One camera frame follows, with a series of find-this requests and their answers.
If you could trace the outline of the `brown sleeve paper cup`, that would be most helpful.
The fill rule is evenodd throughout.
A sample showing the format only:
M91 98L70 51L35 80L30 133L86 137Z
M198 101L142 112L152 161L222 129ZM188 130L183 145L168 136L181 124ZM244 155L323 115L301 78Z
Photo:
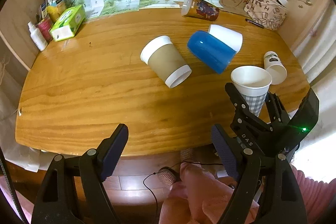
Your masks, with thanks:
M148 42L140 58L170 89L181 84L192 73L168 36L159 36Z

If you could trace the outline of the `blue plastic cup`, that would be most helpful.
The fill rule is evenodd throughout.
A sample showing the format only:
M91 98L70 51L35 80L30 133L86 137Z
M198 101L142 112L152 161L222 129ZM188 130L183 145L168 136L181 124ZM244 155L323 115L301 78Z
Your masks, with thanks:
M187 43L189 51L217 74L228 67L236 51L205 31L191 35Z

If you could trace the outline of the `white plastic bottle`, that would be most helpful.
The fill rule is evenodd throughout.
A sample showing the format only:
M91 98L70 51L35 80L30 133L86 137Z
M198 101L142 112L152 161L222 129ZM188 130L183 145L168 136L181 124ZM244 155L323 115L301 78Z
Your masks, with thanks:
M44 51L48 45L46 39L32 22L28 22L28 28L30 32L30 37L40 51Z

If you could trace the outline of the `brown printed paper cup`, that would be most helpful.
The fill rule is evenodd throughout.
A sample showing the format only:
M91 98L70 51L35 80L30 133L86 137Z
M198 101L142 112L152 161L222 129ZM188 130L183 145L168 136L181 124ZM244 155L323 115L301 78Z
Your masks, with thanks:
M219 8L204 0L184 0L181 15L215 21L219 16Z

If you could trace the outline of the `red pen holder can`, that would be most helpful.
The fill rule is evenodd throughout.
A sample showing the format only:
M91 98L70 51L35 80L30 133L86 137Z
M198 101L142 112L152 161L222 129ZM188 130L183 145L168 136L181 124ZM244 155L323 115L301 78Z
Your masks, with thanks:
M52 26L53 22L48 15L37 24L37 28L40 30L41 34L48 43L53 40L53 37L50 33Z

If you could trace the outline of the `yellow container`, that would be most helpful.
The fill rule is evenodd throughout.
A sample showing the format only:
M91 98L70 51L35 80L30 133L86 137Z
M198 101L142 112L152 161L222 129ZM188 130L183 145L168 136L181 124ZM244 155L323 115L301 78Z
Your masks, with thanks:
M47 13L53 23L55 23L60 18L65 10L66 4L64 0L56 0L51 5L47 6Z

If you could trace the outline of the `green tissue box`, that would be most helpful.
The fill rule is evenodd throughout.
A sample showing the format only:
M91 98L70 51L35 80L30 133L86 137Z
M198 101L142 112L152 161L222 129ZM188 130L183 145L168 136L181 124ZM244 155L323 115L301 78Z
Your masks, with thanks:
M83 5L66 9L50 30L52 38L56 42L73 38L84 19Z

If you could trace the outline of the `small white green-print cup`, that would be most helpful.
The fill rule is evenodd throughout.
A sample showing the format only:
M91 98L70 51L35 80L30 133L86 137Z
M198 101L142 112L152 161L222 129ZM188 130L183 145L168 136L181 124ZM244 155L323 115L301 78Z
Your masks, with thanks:
M272 85L283 83L287 77L287 70L274 51L268 51L264 54L264 69L271 75Z

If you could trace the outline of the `black pen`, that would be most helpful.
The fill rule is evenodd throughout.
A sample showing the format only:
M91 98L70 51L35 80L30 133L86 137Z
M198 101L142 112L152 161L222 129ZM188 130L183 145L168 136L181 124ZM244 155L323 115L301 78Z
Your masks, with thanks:
M262 24L260 24L260 23L258 23L258 22L255 22L255 21L252 20L252 19L245 18L245 21L248 22L248 23L250 23L250 24L253 24L253 25L255 25L255 26L258 26L258 27L260 27L260 28L262 28L262 29L265 28Z

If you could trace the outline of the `grey checkered paper cup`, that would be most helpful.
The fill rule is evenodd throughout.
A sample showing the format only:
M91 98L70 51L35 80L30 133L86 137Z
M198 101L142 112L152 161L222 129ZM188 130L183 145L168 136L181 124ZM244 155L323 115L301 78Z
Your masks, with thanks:
M249 111L258 117L272 83L272 76L265 69L246 65L231 72L231 81L245 99Z

